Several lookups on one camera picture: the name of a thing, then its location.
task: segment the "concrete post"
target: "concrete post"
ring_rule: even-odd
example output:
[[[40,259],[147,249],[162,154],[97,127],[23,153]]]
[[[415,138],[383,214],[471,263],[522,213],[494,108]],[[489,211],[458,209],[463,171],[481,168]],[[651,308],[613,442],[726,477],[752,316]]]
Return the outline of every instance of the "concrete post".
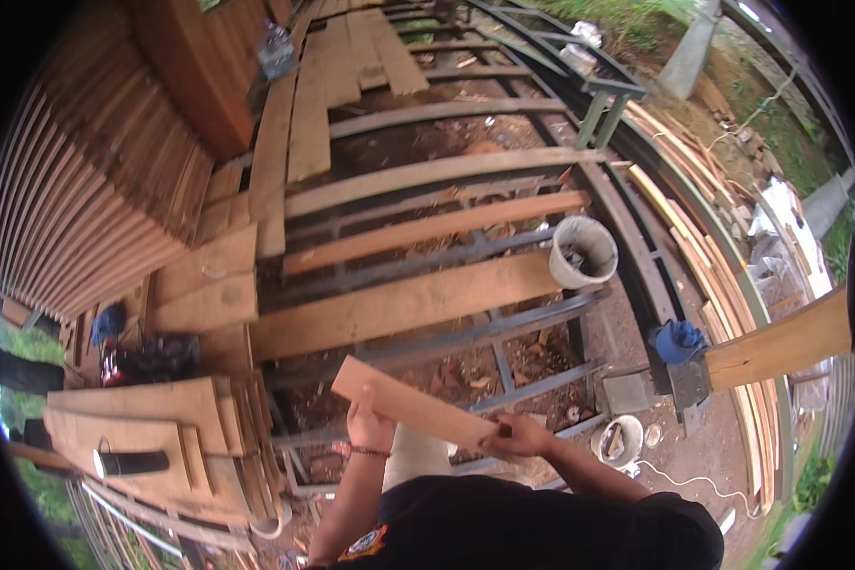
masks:
[[[707,61],[709,43],[721,16],[719,1],[707,0],[707,5],[687,29],[668,63],[658,74],[658,83],[677,97],[686,99],[694,92],[696,78]]]
[[[849,201],[849,189],[855,184],[855,168],[849,167],[842,175],[834,174],[829,181],[801,201],[801,211],[808,222],[810,233],[821,239],[830,231],[832,222]]]

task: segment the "person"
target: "person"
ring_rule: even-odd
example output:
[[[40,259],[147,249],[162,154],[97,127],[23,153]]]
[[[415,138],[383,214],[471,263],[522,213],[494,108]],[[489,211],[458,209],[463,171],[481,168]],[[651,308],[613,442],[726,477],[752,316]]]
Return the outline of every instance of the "person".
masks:
[[[373,402],[365,386],[349,408],[352,454],[308,568],[678,570],[722,562],[722,534],[701,504],[650,493],[528,416],[499,414],[498,432],[480,450],[542,457],[573,494],[453,477],[445,442],[395,428]]]

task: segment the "hand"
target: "hand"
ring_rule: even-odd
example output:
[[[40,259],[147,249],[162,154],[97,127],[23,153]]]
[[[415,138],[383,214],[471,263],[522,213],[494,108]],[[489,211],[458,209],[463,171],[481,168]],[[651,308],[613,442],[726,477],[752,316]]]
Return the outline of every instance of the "hand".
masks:
[[[393,448],[396,423],[374,411],[374,389],[365,384],[361,400],[352,402],[346,419],[352,445],[389,453]]]
[[[494,435],[479,441],[479,449],[486,455],[537,457],[547,454],[557,440],[529,416],[497,414],[491,419],[499,424],[499,428]]]

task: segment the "shirt logo patch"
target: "shirt logo patch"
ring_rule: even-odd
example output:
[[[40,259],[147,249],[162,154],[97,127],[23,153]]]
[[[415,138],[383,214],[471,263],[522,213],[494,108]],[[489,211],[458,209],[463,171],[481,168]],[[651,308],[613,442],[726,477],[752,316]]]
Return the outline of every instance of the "shirt logo patch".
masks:
[[[371,532],[368,532],[358,540],[354,541],[354,544],[349,546],[341,556],[339,556],[339,562],[345,560],[354,560],[355,558],[360,558],[361,556],[370,556],[380,552],[383,549],[383,542],[380,540],[383,538],[383,535],[387,533],[387,526],[384,524],[383,526],[379,526]]]

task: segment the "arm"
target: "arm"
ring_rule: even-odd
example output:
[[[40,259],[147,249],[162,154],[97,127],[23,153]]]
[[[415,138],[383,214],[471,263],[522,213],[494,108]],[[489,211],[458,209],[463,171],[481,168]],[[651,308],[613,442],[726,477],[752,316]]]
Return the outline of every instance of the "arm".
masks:
[[[393,447],[393,422],[374,413],[374,392],[364,387],[360,402],[348,409],[348,436],[353,446],[388,453]],[[387,460],[373,455],[352,453],[323,521],[313,536],[310,566],[335,562],[355,540],[376,525],[377,506],[383,487]]]
[[[563,477],[576,494],[599,494],[635,503],[649,496],[649,489],[602,462],[592,453],[560,439],[532,418],[499,414],[499,433],[482,439],[481,450],[490,455],[542,457]]]

